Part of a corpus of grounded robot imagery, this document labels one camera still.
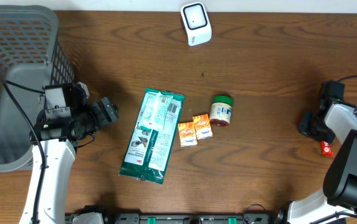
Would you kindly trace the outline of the green 3M product pouch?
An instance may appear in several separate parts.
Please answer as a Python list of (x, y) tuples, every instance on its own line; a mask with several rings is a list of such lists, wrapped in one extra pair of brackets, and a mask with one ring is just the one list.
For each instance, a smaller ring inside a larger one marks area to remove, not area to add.
[[(142, 118), (148, 117), (156, 97), (165, 106), (159, 107), (159, 114), (164, 114), (163, 128), (152, 129), (146, 126)], [(130, 142), (128, 144), (120, 175), (138, 180), (162, 184), (173, 147), (174, 136), (182, 112), (184, 95), (170, 91), (147, 88), (141, 102)]]

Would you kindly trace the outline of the orange white small packet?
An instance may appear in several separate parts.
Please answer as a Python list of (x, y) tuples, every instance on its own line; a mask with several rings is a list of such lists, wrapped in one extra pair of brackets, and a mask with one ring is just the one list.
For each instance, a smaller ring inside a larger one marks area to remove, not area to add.
[(178, 131), (181, 147), (195, 146), (198, 144), (193, 122), (179, 123)]

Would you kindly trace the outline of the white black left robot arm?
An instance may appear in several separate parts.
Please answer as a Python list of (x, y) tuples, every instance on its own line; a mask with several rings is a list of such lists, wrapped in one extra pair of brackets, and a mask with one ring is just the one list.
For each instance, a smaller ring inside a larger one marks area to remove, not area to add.
[(44, 93), (45, 109), (31, 126), (33, 168), (21, 223), (64, 223), (78, 142), (119, 119), (107, 97), (89, 104), (83, 83), (48, 85)]

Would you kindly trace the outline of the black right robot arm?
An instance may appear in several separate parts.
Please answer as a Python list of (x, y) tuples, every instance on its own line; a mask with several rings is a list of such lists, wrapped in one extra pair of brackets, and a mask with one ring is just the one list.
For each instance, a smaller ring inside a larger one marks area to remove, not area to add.
[(276, 223), (335, 223), (357, 218), (357, 109), (343, 100), (320, 100), (315, 116), (341, 143), (323, 187), (289, 203)]

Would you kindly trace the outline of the red Nescafe stick box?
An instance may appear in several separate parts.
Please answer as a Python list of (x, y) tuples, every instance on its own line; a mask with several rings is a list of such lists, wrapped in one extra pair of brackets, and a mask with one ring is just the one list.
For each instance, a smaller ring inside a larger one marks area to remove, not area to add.
[(320, 143), (321, 153), (324, 157), (333, 157), (333, 151), (331, 150), (331, 146), (328, 142), (322, 141)]

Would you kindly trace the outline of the green lid white jar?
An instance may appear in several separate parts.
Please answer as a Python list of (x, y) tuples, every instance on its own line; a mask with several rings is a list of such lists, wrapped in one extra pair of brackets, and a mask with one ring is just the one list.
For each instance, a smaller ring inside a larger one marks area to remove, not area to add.
[(213, 98), (209, 114), (210, 123), (216, 126), (228, 126), (231, 122), (233, 99), (226, 95)]

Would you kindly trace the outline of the light green wipes pack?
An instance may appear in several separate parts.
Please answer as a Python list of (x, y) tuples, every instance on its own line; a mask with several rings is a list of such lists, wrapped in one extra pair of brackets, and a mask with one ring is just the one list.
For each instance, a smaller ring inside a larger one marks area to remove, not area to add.
[(162, 131), (172, 100), (172, 95), (164, 95), (160, 91), (148, 93), (145, 108), (139, 122), (140, 127), (146, 130)]

